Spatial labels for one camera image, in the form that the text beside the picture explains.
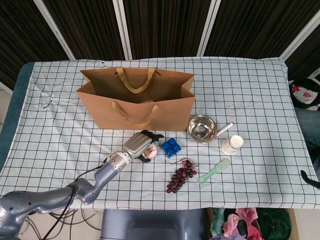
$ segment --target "blue toy brick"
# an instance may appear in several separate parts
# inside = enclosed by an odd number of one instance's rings
[[[163,143],[161,147],[168,158],[171,158],[173,155],[177,154],[181,150],[181,147],[174,138],[170,138],[168,141]]]

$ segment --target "metal bowl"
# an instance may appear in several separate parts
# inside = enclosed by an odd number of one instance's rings
[[[187,129],[190,137],[201,144],[210,143],[216,138],[218,132],[215,121],[204,115],[192,117]]]

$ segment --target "table surface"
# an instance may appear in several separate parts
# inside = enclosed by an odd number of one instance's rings
[[[121,150],[135,131],[99,129],[76,94],[85,83],[80,70],[118,66],[193,73],[196,101],[191,114],[208,115],[219,128],[236,124],[209,144],[194,142],[186,132],[157,131],[166,140],[176,138],[182,147],[177,156],[168,159],[158,148],[152,162],[134,160],[93,204],[75,200],[72,208],[320,207],[320,194],[299,175],[304,170],[316,179],[289,96],[286,65],[279,59],[223,57],[36,62],[0,174],[2,196],[13,190],[64,187]],[[226,156],[222,141],[235,134],[243,137],[244,146]],[[174,162],[183,157],[198,163],[200,175],[224,158],[231,166],[209,183],[199,185],[197,174],[177,194],[167,194],[166,185],[180,167]],[[86,178],[94,184],[93,172]]]

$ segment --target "grid pattern cloth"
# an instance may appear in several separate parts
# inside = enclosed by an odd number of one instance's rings
[[[320,208],[320,191],[300,176],[316,180],[288,91],[287,67],[279,59],[176,57],[134,61],[76,60],[34,65],[18,127],[0,174],[1,195],[14,190],[48,191],[65,187],[78,175],[97,167],[138,131],[99,129],[79,100],[85,84],[80,70],[109,67],[158,67],[195,74],[192,115],[208,115],[218,128],[236,123],[209,144],[191,140],[186,132],[161,132],[158,146],[175,138],[182,150],[150,163],[133,160],[102,190],[91,205],[78,199],[71,208],[184,210],[218,208]],[[244,146],[233,156],[221,150],[233,135]],[[197,175],[177,194],[166,185],[181,163],[192,159]],[[200,174],[220,160],[231,162],[223,173],[199,185]],[[94,172],[86,174],[94,184]]]

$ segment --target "green toothbrush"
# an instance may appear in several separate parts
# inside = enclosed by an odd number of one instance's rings
[[[223,170],[225,170],[227,167],[230,166],[230,161],[228,159],[223,159],[221,162],[216,164],[214,168],[208,172],[206,175],[203,175],[198,178],[198,183],[203,184],[206,181],[208,181],[209,178],[211,178],[214,174],[221,173]]]

